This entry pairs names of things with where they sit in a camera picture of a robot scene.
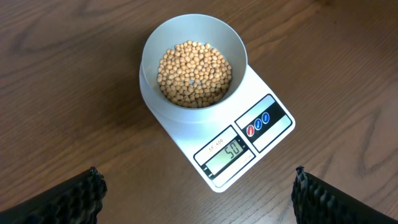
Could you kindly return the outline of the soybeans in white bowl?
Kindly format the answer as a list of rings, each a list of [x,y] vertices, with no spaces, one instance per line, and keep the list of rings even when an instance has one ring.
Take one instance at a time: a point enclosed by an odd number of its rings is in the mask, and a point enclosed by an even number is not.
[[[222,100],[233,79],[232,66],[209,43],[188,40],[166,50],[157,83],[166,98],[184,108],[206,108]]]

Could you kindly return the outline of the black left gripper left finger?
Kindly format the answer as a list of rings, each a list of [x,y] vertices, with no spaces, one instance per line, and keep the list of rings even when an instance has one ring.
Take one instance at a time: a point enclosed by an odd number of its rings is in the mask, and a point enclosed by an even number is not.
[[[95,167],[1,212],[8,224],[96,224],[108,191]]]

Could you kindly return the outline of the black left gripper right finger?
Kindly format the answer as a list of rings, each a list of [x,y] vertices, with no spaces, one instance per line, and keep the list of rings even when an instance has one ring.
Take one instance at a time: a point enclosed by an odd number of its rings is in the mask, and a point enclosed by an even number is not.
[[[296,168],[291,200],[298,224],[397,224],[325,181]]]

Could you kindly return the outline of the white digital kitchen scale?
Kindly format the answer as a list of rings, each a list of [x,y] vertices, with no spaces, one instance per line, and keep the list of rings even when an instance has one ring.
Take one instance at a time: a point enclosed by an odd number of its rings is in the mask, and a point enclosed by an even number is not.
[[[233,95],[201,110],[170,104],[143,72],[139,83],[147,107],[214,192],[224,192],[295,128],[251,67]]]

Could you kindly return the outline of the white round bowl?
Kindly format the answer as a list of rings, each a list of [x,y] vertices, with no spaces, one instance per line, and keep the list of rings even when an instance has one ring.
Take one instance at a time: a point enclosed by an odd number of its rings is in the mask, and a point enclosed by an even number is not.
[[[209,43],[220,51],[232,66],[233,79],[229,90],[220,100],[223,104],[235,94],[246,73],[248,55],[236,31],[227,23],[204,14],[185,14],[165,21],[147,39],[142,53],[141,68],[148,90],[146,102],[159,107],[177,108],[159,90],[157,69],[165,51],[187,40]]]

